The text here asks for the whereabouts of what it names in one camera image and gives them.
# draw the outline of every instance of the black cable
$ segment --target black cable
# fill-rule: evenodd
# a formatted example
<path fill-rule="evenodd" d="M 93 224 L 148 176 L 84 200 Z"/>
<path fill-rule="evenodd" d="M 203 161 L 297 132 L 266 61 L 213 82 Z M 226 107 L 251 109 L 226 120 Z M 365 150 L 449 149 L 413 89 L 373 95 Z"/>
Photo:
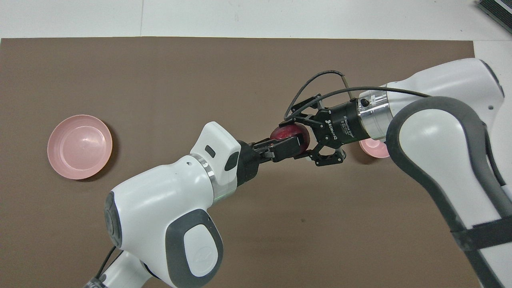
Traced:
<path fill-rule="evenodd" d="M 345 93 L 345 92 L 359 91 L 359 90 L 389 91 L 389 92 L 398 92 L 398 93 L 410 94 L 410 95 L 415 95 L 415 96 L 419 96 L 419 97 L 431 97 L 430 95 L 427 95 L 427 94 L 424 94 L 424 93 L 420 93 L 420 92 L 416 92 L 416 91 L 411 91 L 411 90 L 405 90 L 405 89 L 398 89 L 398 88 L 375 87 L 375 86 L 350 87 L 350 88 L 345 88 L 345 89 L 341 89 L 341 90 L 332 91 L 332 92 L 327 93 L 327 94 L 325 94 L 325 95 L 323 95 L 323 96 L 321 96 L 319 98 L 311 100 L 307 104 L 305 104 L 304 106 L 302 106 L 301 108 L 297 109 L 295 112 L 290 114 L 289 116 L 286 116 L 286 114 L 285 114 L 284 120 L 286 121 L 286 120 L 290 120 L 290 119 L 296 117 L 302 111 L 306 110 L 307 108 L 309 108 L 313 104 L 318 103 L 319 101 L 321 101 L 321 100 L 323 100 L 325 98 L 328 98 L 328 97 L 331 97 L 331 96 L 334 96 L 334 95 L 337 95 L 337 94 Z"/>
<path fill-rule="evenodd" d="M 297 101 L 298 97 L 302 94 L 302 91 L 304 91 L 304 89 L 311 83 L 313 82 L 313 80 L 317 79 L 318 77 L 322 76 L 322 75 L 325 75 L 325 74 L 336 74 L 336 75 L 339 75 L 342 79 L 343 77 L 345 77 L 345 75 L 339 71 L 336 71 L 336 70 L 326 70 L 326 71 L 322 71 L 318 74 L 316 74 L 315 76 L 309 78 L 309 80 L 306 81 L 306 83 L 304 83 L 304 85 L 302 85 L 302 87 L 298 90 L 297 94 L 295 95 L 295 97 L 293 98 L 293 100 L 291 101 L 290 103 L 290 106 L 288 106 L 288 109 L 286 110 L 285 112 L 285 118 L 286 116 L 288 115 L 288 113 L 290 113 L 291 111 L 291 108 L 293 107 L 293 105 L 295 105 L 295 101 Z"/>
<path fill-rule="evenodd" d="M 498 166 L 496 165 L 496 161 L 494 160 L 493 151 L 490 147 L 490 138 L 489 138 L 489 132 L 487 129 L 485 129 L 485 151 L 487 153 L 487 158 L 489 159 L 490 167 L 493 169 L 494 176 L 496 177 L 496 180 L 500 184 L 500 186 L 505 186 L 505 180 L 500 174 L 500 171 L 498 170 Z"/>
<path fill-rule="evenodd" d="M 101 265 L 101 268 L 99 269 L 98 271 L 98 274 L 96 274 L 95 278 L 96 279 L 99 279 L 99 277 L 101 276 L 101 273 L 103 272 L 103 269 L 105 268 L 105 265 L 106 263 L 108 262 L 108 260 L 110 259 L 110 256 L 112 256 L 112 253 L 114 252 L 114 250 L 116 249 L 116 247 L 112 247 L 112 249 L 110 249 L 110 252 L 108 253 L 108 255 L 105 257 L 105 260 L 103 261 L 103 264 Z"/>

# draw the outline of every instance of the logo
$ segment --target logo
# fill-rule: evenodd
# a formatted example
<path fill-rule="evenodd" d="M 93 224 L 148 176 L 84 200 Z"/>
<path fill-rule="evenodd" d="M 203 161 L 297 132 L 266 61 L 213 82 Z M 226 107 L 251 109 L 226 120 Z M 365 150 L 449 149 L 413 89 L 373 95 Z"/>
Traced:
<path fill-rule="evenodd" d="M 337 139 L 338 139 L 338 136 L 336 136 L 336 133 L 334 133 L 334 128 L 332 128 L 332 122 L 331 122 L 331 120 L 325 120 L 325 123 L 327 123 L 327 126 L 329 126 L 329 130 L 331 130 L 332 138 L 333 138 L 334 140 L 337 140 Z"/>

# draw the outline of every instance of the pink plate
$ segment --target pink plate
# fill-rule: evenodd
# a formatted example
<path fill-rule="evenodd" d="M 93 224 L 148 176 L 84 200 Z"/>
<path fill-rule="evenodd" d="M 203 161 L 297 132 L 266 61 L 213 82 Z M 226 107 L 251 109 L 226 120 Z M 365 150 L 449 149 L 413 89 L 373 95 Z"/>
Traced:
<path fill-rule="evenodd" d="M 386 158 L 389 157 L 388 147 L 386 144 L 379 140 L 373 140 L 371 138 L 359 141 L 359 145 L 362 150 L 375 158 Z"/>
<path fill-rule="evenodd" d="M 85 179 L 98 173 L 112 152 L 112 136 L 100 119 L 75 115 L 62 121 L 48 140 L 48 160 L 69 179 Z"/>

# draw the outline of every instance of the red ball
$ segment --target red ball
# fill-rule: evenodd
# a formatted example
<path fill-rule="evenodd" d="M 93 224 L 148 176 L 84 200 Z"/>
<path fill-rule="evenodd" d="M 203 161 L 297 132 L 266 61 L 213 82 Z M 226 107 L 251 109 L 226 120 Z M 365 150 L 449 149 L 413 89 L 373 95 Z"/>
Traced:
<path fill-rule="evenodd" d="M 304 143 L 301 145 L 301 153 L 306 151 L 309 146 L 309 132 L 308 129 L 302 124 L 291 124 L 283 127 L 277 127 L 270 134 L 270 139 L 284 139 L 297 134 L 302 134 Z"/>

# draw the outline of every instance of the white robotic arm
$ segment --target white robotic arm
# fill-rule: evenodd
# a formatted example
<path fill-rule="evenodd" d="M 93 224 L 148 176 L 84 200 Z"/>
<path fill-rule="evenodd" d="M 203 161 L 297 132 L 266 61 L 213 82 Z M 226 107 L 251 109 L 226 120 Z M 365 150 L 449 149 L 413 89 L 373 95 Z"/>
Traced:
<path fill-rule="evenodd" d="M 393 161 L 430 193 L 483 286 L 512 287 L 512 195 L 488 140 L 503 102 L 491 69 L 478 59 L 458 60 L 335 107 L 322 105 L 325 97 L 357 89 L 290 105 L 293 113 L 280 127 L 309 126 L 318 142 L 312 150 L 300 148 L 306 133 L 246 144 L 211 122 L 189 155 L 115 187 L 105 220 L 123 252 L 88 287 L 141 287 L 151 274 L 173 287 L 205 285 L 223 251 L 207 208 L 252 179 L 260 163 L 290 157 L 341 163 L 343 144 L 370 137 L 386 141 Z M 318 113 L 303 114 L 307 107 Z M 335 153 L 321 155 L 324 146 Z"/>

